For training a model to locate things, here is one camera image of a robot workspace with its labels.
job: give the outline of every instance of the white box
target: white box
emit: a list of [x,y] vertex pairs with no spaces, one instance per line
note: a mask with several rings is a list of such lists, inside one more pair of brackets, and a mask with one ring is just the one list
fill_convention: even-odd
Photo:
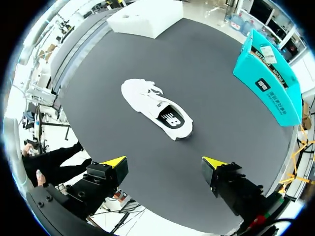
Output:
[[174,0],[139,0],[107,19],[116,33],[156,38],[183,18],[183,3]]

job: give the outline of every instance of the person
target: person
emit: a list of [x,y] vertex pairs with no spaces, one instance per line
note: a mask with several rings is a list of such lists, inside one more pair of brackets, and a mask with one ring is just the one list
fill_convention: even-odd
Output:
[[81,165],[60,166],[74,154],[83,151],[83,147],[79,142],[69,148],[60,148],[36,156],[28,155],[31,148],[33,148],[32,144],[26,144],[24,146],[22,150],[22,160],[26,174],[34,187],[49,183],[57,186],[67,182],[73,177],[83,173],[92,163],[92,159],[89,158],[84,160]]

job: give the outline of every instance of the round platform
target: round platform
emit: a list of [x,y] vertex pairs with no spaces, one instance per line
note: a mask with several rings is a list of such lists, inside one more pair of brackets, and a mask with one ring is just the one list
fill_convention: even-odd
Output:
[[[110,32],[85,57],[62,105],[94,161],[127,156],[121,188],[154,213],[202,232],[225,234],[241,218],[216,199],[201,157],[236,162],[267,192],[288,150],[292,127],[232,75],[241,44],[182,19],[157,39]],[[131,78],[154,81],[193,119],[189,139],[171,140],[121,94]]]

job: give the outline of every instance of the white sneaker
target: white sneaker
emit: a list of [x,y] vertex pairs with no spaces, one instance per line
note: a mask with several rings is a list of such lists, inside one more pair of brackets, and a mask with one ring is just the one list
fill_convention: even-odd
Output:
[[154,82],[130,79],[122,84],[122,94],[129,105],[161,127],[172,140],[192,133],[192,119],[176,103],[159,96],[163,91]]

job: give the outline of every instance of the person's arm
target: person's arm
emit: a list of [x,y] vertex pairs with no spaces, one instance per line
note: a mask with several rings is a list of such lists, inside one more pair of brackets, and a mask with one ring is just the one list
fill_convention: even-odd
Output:
[[46,178],[40,170],[36,171],[36,177],[37,177],[37,186],[43,186],[44,183],[46,183]]
[[26,144],[22,149],[22,155],[26,157],[31,148],[33,148],[32,144]]

